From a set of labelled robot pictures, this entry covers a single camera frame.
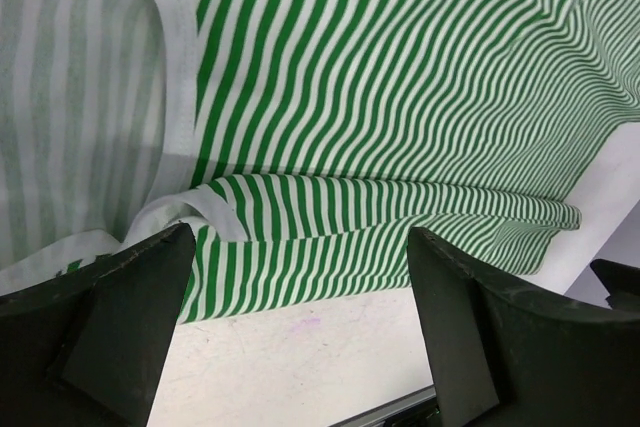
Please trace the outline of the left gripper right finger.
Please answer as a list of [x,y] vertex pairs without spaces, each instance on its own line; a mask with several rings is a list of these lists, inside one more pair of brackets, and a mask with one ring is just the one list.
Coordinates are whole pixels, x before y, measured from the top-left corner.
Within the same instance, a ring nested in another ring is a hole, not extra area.
[[444,426],[635,426],[639,309],[551,292],[427,229],[411,286]]

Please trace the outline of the green striped tank top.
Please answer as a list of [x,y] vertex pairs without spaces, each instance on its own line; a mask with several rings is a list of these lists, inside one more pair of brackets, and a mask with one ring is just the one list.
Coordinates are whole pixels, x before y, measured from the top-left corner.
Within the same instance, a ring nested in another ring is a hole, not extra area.
[[1,290],[175,223],[194,322],[513,274],[639,119],[639,0],[1,0]]

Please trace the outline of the aluminium rail frame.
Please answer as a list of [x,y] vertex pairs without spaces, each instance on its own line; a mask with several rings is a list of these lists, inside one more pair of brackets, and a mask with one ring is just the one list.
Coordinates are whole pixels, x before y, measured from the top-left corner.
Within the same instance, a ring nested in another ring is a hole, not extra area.
[[337,426],[442,425],[434,386],[420,389],[337,423]]

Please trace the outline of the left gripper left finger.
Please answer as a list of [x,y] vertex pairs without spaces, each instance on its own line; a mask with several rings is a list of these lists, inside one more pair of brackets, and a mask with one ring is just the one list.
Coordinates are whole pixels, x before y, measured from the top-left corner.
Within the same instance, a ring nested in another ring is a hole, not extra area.
[[193,257],[179,223],[2,296],[2,425],[146,425]]

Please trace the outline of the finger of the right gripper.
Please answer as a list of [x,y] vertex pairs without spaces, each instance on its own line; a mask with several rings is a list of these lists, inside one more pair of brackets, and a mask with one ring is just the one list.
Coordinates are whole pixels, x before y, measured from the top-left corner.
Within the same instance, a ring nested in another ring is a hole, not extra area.
[[607,303],[613,310],[638,310],[640,302],[640,270],[636,267],[596,259],[590,264],[608,292]]

